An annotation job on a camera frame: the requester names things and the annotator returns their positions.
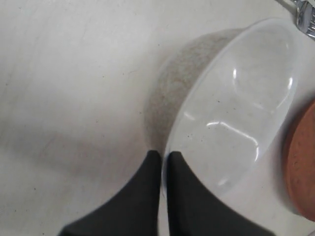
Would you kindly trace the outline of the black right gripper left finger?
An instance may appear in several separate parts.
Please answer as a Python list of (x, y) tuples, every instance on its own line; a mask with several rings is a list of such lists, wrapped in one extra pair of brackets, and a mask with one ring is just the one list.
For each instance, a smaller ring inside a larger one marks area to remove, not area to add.
[(155, 150), (108, 202), (64, 226), (61, 236), (156, 236), (162, 160)]

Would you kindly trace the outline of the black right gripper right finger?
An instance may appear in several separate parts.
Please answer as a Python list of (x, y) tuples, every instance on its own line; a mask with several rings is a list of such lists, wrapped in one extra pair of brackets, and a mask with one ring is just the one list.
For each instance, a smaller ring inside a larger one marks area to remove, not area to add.
[(168, 156), (166, 179), (170, 235), (273, 235), (273, 232), (241, 216), (213, 195), (178, 151)]

